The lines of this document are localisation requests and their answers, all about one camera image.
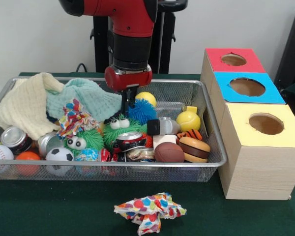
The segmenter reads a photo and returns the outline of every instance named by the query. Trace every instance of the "blue box lid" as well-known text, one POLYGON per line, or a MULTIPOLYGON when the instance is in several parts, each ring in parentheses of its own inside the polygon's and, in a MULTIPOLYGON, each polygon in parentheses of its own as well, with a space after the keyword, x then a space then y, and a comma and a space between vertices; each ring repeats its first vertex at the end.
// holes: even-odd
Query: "blue box lid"
POLYGON ((286 104, 267 73, 215 72, 228 102, 286 104))

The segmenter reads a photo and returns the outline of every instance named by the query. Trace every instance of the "light blue towel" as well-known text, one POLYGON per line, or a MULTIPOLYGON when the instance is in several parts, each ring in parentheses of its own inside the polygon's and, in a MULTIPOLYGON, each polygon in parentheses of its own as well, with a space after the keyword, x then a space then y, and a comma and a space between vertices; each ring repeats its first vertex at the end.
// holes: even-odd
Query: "light blue towel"
POLYGON ((64 112, 63 106, 76 98, 92 117, 101 122, 121 109, 121 95, 109 93, 97 83, 88 79, 70 80, 61 93, 47 91, 47 111, 51 117, 60 119, 64 112))

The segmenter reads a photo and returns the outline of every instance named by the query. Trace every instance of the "toy eye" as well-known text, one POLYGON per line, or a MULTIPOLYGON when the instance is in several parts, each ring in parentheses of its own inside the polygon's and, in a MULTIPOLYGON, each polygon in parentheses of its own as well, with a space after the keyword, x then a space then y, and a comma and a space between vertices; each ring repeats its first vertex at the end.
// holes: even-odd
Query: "toy eye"
POLYGON ((75 149, 75 143, 77 142, 78 137, 73 136, 72 138, 68 139, 67 144, 69 148, 75 149))
POLYGON ((120 128, 120 123, 119 120, 115 119, 110 123, 110 127, 112 129, 119 129, 120 128))
POLYGON ((76 150, 82 151, 83 149, 86 148, 87 142, 83 138, 78 138, 77 142, 75 143, 75 146, 76 146, 75 147, 76 150))
POLYGON ((128 128, 130 126, 130 121, 128 119, 122 119, 119 122, 121 128, 128 128))

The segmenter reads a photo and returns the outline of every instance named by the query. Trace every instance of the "round hole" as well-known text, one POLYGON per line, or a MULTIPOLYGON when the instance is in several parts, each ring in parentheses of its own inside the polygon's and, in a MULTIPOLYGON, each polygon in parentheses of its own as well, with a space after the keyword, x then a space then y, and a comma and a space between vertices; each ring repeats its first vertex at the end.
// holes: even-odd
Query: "round hole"
POLYGON ((253 114, 249 119, 249 124, 263 134, 275 135, 284 129, 283 122, 270 114, 253 114))
POLYGON ((259 97, 266 91, 261 83, 249 78, 237 78, 232 80, 230 84, 237 93, 249 97, 259 97))
POLYGON ((227 65, 241 66, 247 63, 246 59, 240 55, 230 53, 222 56, 222 61, 227 65))

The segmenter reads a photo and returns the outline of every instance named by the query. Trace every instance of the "wire basket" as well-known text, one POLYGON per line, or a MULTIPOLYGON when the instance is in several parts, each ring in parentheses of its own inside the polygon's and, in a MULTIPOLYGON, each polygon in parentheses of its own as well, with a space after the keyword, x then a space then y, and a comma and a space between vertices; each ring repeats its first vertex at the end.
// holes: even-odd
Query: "wire basket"
MULTIPOLYGON (((70 78, 57 79, 66 83, 70 78)), ((112 92, 103 78, 88 79, 97 82, 105 91, 112 92)), ((0 93, 0 101, 13 88, 16 80, 11 79, 5 85, 0 93)), ((142 91, 151 92, 155 96, 158 117, 176 119, 183 106, 198 107, 200 133, 203 141, 211 147, 207 163, 35 161, 33 165, 31 161, 0 160, 0 169, 3 170, 0 171, 0 179, 209 181, 217 167, 226 162, 227 155, 205 85, 195 80, 152 80, 148 86, 139 88, 138 92, 142 91), (33 169, 39 171, 31 175, 33 169)))

